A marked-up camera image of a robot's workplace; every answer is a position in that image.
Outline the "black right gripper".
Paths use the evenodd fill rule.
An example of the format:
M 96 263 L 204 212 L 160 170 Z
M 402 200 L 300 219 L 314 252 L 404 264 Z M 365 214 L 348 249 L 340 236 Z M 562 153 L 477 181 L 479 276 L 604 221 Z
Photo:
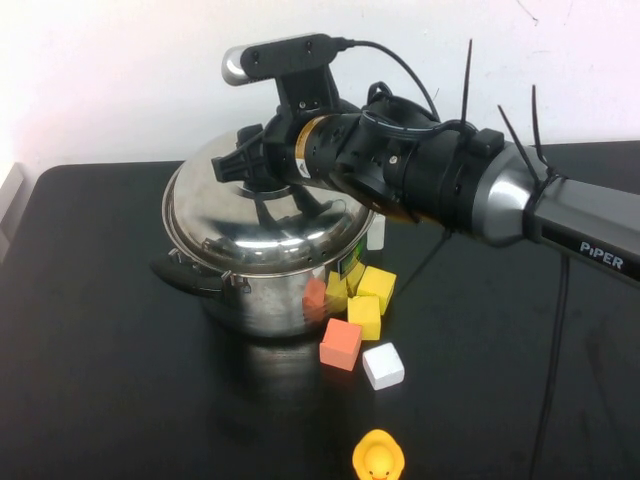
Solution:
M 212 159 L 215 177 L 220 183 L 265 184 L 265 158 L 268 172 L 284 185 L 301 185 L 351 193 L 345 171 L 347 145 L 355 138 L 360 113 L 333 113 L 285 120 L 275 117 L 265 128 L 262 124 L 237 131 L 237 147 L 261 144 L 260 150 L 236 149 L 224 157 Z

